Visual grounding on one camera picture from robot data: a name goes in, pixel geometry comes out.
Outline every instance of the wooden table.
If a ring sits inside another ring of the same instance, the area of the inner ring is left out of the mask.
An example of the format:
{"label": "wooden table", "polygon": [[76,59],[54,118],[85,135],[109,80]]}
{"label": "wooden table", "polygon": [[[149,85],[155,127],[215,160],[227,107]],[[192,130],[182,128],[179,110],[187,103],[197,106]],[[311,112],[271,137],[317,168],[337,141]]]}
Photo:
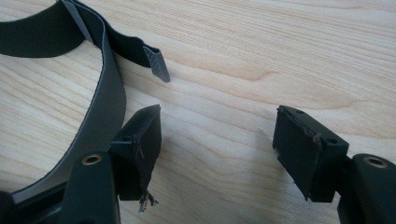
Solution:
{"label": "wooden table", "polygon": [[[163,51],[172,81],[118,57],[127,120],[160,104],[160,204],[122,223],[338,223],[306,202],[272,149],[276,109],[298,107],[350,144],[396,162],[396,2],[84,0],[116,30]],[[0,20],[53,0],[0,1]],[[76,134],[101,70],[85,42],[64,56],[0,55],[0,189],[34,183]]]}

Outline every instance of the black strap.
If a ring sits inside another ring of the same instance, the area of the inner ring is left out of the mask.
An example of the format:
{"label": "black strap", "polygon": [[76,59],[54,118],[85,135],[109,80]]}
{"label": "black strap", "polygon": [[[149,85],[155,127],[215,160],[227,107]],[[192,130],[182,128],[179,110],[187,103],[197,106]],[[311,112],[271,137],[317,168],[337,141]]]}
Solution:
{"label": "black strap", "polygon": [[29,18],[0,22],[0,53],[10,56],[55,57],[75,49],[85,39],[101,49],[103,57],[102,73],[90,108],[58,164],[33,185],[14,192],[16,203],[66,181],[75,158],[92,150],[110,148],[112,138],[123,123],[126,106],[112,50],[134,63],[151,67],[162,81],[170,81],[159,49],[137,37],[118,33],[99,13],[78,1],[58,1]]}

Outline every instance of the folded strap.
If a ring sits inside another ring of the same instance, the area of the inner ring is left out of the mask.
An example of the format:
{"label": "folded strap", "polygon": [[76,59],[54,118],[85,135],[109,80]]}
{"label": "folded strap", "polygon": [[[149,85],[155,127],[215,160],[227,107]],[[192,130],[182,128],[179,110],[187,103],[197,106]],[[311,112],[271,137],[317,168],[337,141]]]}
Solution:
{"label": "folded strap", "polygon": [[92,150],[107,151],[122,126],[125,91],[112,50],[120,56],[151,67],[164,82],[170,77],[159,49],[137,37],[122,35],[93,9],[78,1],[56,2],[34,16],[0,22],[0,53],[14,57],[48,58],[78,47],[85,39],[102,51],[103,68],[91,105],[73,143],[58,164],[43,178],[13,193],[20,203],[67,181],[75,158]]}

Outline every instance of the gray fabric tab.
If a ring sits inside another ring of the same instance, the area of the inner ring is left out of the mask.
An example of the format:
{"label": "gray fabric tab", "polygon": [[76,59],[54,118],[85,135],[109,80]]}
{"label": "gray fabric tab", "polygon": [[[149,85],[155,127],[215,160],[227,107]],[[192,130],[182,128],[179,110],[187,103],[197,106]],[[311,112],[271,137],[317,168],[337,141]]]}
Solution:
{"label": "gray fabric tab", "polygon": [[90,35],[90,32],[88,32],[87,26],[85,26],[84,20],[79,15],[76,6],[73,3],[70,3],[70,2],[67,2],[67,1],[62,1],[62,2],[64,3],[64,6],[69,11],[70,15],[75,20],[76,25],[78,26],[79,30],[85,36],[85,39],[87,39],[88,41],[93,43],[91,35]]}
{"label": "gray fabric tab", "polygon": [[143,47],[143,50],[148,56],[152,74],[159,77],[164,82],[169,82],[171,78],[169,77],[169,72],[166,68],[165,60],[163,59],[163,54],[161,51],[158,50],[158,52],[154,52],[148,47]]}

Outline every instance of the light wood tabletop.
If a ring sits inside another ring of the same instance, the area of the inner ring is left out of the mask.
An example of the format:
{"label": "light wood tabletop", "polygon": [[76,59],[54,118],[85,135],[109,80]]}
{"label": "light wood tabletop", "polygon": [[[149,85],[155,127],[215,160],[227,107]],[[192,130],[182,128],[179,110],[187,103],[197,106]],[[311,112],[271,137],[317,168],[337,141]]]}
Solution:
{"label": "light wood tabletop", "polygon": [[[0,1],[0,21],[53,0]],[[171,82],[117,56],[125,120],[162,107],[149,190],[122,223],[339,223],[304,200],[276,159],[276,109],[302,109],[350,144],[396,162],[396,1],[81,1],[163,51]],[[0,190],[45,175],[72,142],[102,68],[89,42],[56,58],[0,55]]]}

